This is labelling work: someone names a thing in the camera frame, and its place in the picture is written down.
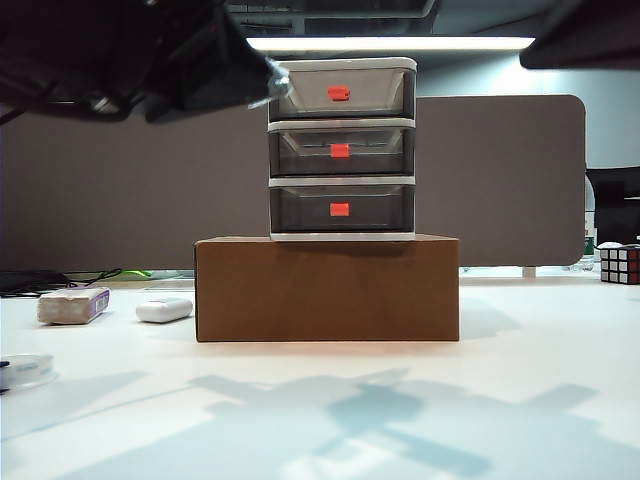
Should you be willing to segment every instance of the brown cardboard box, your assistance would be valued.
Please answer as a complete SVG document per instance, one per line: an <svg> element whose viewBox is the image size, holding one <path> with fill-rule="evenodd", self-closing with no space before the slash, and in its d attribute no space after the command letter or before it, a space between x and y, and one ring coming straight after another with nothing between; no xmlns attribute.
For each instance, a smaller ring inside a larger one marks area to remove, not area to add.
<svg viewBox="0 0 640 480"><path fill-rule="evenodd" d="M224 237L195 255L199 342L459 339L454 238Z"/></svg>

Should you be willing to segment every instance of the gray partition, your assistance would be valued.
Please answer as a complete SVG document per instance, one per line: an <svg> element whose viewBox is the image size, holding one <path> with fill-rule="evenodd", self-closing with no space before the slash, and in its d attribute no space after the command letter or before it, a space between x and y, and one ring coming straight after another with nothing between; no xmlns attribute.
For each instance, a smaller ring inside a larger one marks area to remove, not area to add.
<svg viewBox="0 0 640 480"><path fill-rule="evenodd" d="M416 226L464 265L558 265L583 240L574 97L421 98ZM24 115L3 128L0 268L190 268L194 241L267 235L266 111L163 126Z"/></svg>

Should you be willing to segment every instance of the fluorescent light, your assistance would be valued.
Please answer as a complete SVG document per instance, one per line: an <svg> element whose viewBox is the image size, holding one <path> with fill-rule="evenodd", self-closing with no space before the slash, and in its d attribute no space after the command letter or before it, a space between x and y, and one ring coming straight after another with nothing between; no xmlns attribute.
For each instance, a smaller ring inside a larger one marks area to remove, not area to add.
<svg viewBox="0 0 640 480"><path fill-rule="evenodd" d="M263 52L345 51L516 51L533 38L522 37L273 37L248 38Z"/></svg>

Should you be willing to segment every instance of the green object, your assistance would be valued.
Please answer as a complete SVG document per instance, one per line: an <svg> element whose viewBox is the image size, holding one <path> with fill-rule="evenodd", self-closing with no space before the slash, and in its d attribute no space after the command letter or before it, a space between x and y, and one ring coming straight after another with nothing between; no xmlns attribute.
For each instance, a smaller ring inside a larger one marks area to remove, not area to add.
<svg viewBox="0 0 640 480"><path fill-rule="evenodd" d="M593 255L595 253L595 246L593 237L584 237L584 254Z"/></svg>
<svg viewBox="0 0 640 480"><path fill-rule="evenodd" d="M120 275L129 274L129 275L139 275L141 277L150 277L151 272L148 270L123 270Z"/></svg>

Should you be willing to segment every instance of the ceiling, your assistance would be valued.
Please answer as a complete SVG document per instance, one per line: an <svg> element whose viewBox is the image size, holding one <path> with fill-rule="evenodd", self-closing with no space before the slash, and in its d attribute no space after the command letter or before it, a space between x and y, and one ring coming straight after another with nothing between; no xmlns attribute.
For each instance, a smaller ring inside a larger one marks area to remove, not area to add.
<svg viewBox="0 0 640 480"><path fill-rule="evenodd" d="M535 36L559 0L228 0L251 37Z"/></svg>

